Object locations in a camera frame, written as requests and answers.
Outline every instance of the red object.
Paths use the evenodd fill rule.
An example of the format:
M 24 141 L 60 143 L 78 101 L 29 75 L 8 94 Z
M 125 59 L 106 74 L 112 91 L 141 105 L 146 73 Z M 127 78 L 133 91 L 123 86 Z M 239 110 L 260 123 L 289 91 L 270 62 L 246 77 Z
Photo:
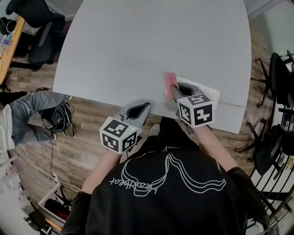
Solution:
M 179 88 L 178 82 L 176 80 L 176 74 L 166 73 L 165 82 L 166 82 L 167 97 L 169 101 L 171 101 L 174 99 L 173 93 L 171 92 L 171 86 L 174 85 L 175 87 Z

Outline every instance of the black and white cube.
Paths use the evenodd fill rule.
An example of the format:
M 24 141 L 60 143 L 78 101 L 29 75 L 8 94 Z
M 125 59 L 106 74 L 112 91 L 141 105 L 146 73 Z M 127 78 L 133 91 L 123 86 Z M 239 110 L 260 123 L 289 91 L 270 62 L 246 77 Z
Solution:
M 178 99 L 177 103 L 181 120 L 192 128 L 215 120 L 214 102 L 208 93 Z
M 136 144 L 137 137 L 141 132 L 141 128 L 108 117 L 100 128 L 101 144 L 118 154 L 122 154 Z

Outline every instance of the wall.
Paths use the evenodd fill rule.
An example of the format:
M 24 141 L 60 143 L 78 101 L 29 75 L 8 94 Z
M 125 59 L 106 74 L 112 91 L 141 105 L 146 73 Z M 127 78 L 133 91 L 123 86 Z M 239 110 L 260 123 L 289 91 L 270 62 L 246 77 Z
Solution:
M 7 153 L 0 154 L 0 162 L 8 159 Z M 6 167 L 0 168 L 0 178 L 5 174 Z M 13 189 L 6 189 L 0 195 L 0 228 L 5 235 L 37 235 L 39 232 L 33 230 L 23 220 L 27 215 L 21 210 L 21 202 L 18 193 Z
M 9 2 L 10 2 L 10 0 L 2 0 L 2 1 L 0 1 L 0 17 L 11 18 L 11 15 L 7 16 L 6 13 L 5 13 L 6 7 L 7 7 Z
M 254 20 L 270 57 L 273 52 L 280 55 L 287 50 L 294 53 L 294 4 L 284 1 L 269 9 Z
M 291 207 L 292 210 L 294 210 L 294 198 L 292 198 L 288 205 Z M 285 235 L 290 228 L 294 225 L 294 212 L 288 213 L 279 223 L 279 231 L 280 235 Z

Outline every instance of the white table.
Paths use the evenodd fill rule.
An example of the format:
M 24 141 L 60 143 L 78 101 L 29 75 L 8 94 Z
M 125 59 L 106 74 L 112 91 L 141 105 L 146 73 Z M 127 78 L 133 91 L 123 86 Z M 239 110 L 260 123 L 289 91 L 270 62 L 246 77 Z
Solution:
M 65 39 L 55 92 L 175 117 L 165 72 L 220 91 L 214 128 L 238 133 L 251 73 L 242 0 L 84 0 Z

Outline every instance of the shoe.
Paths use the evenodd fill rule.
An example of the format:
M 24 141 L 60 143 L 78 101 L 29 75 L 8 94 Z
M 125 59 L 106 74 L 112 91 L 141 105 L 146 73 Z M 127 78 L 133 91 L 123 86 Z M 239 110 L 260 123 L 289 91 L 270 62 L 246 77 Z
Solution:
M 51 140 L 57 140 L 57 135 L 55 133 L 52 133 Z
M 150 136 L 158 136 L 160 132 L 160 124 L 154 124 L 150 130 Z
M 68 101 L 72 100 L 73 99 L 73 96 L 72 95 L 67 95 L 67 98 L 66 98 Z
M 49 88 L 47 88 L 47 87 L 39 87 L 39 88 L 37 88 L 36 92 L 44 91 L 44 90 L 49 90 Z

